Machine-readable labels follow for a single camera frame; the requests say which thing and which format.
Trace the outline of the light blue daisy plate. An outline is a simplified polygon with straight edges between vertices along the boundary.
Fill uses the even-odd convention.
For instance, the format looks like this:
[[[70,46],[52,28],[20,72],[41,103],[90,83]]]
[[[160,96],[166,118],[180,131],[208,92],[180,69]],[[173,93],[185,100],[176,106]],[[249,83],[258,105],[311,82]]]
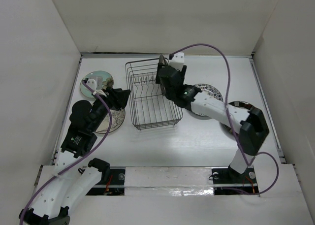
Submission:
[[[81,93],[87,98],[94,98],[92,93],[82,84],[83,81],[86,81],[86,84],[95,90],[102,90],[106,89],[107,87],[114,86],[114,79],[113,76],[106,72],[106,71],[93,71],[86,76],[83,77],[80,83],[80,91]]]

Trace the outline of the cream tree pattern plate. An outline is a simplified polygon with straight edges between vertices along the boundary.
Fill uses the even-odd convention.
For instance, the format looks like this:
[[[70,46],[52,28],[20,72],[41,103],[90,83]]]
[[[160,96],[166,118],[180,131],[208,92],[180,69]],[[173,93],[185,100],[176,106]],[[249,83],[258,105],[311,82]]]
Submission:
[[[126,116],[126,111],[124,109],[116,111],[116,110],[111,110],[112,114],[112,125],[110,128],[110,133],[114,132],[117,130],[124,122],[125,116]],[[102,123],[99,125],[97,130],[95,131],[96,133],[99,134],[106,134],[108,127],[110,123],[110,116],[109,114],[103,119]]]

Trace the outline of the brown rim cream plate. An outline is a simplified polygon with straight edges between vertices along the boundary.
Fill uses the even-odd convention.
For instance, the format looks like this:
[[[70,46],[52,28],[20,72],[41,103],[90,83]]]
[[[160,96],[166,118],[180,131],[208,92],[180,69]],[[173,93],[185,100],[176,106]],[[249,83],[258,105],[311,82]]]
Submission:
[[[168,75],[168,62],[163,55],[159,56],[158,66],[157,66],[157,76],[156,83],[160,84],[161,93],[163,96],[168,98],[168,90],[170,88],[170,81]]]

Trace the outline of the blue floral white plate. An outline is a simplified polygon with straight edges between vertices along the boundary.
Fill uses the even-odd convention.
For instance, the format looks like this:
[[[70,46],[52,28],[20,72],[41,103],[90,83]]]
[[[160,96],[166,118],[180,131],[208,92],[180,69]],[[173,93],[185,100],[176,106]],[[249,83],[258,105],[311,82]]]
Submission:
[[[191,102],[191,111],[199,116],[219,120],[225,116],[225,106],[220,91],[212,85],[199,83],[194,87],[200,90]]]

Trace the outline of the striped dark rim plate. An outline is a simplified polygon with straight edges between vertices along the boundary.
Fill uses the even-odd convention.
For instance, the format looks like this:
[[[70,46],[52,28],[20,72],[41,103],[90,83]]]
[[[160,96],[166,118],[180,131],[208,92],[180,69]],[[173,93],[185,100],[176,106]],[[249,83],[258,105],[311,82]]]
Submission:
[[[238,108],[242,108],[242,109],[246,109],[246,110],[252,110],[254,108],[254,105],[245,102],[245,101],[232,101],[229,103],[230,105],[234,106],[234,107],[238,107]],[[221,126],[230,134],[232,134],[232,129],[231,127],[221,124]]]

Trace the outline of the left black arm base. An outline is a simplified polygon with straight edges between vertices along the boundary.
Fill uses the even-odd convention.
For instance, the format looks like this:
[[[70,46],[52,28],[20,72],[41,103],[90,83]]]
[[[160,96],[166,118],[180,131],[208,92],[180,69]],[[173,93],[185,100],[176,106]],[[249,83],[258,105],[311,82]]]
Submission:
[[[111,167],[108,176],[94,185],[86,195],[88,196],[121,196],[125,194],[125,167]]]

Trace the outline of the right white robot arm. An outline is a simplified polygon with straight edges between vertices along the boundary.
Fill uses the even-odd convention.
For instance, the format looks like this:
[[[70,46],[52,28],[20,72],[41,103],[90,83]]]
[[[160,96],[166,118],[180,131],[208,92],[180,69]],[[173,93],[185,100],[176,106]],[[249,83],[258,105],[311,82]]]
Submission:
[[[185,65],[179,71],[170,65],[159,64],[156,83],[164,89],[165,97],[178,107],[215,119],[236,133],[238,150],[227,176],[232,182],[239,182],[269,134],[264,114],[255,107],[246,110],[226,104],[196,86],[184,84],[186,68]]]

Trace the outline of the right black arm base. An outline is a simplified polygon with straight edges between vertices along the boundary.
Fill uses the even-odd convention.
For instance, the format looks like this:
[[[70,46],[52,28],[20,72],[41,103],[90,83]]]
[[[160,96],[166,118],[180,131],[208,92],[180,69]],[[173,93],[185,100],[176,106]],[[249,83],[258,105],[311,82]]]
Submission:
[[[243,174],[231,174],[227,167],[212,168],[208,180],[213,183],[214,195],[258,193],[258,183],[253,167]]]

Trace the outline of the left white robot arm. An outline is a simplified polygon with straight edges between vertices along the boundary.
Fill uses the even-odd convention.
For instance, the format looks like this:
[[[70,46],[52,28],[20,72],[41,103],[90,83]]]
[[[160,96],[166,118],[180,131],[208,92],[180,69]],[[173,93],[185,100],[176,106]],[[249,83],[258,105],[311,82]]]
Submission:
[[[39,188],[19,215],[20,224],[67,225],[70,216],[87,192],[97,183],[104,184],[110,177],[110,164],[98,158],[84,161],[99,146],[95,132],[111,110],[126,107],[130,90],[108,87],[102,93],[91,91],[94,103],[76,102],[71,110],[70,126],[59,148],[51,179]]]

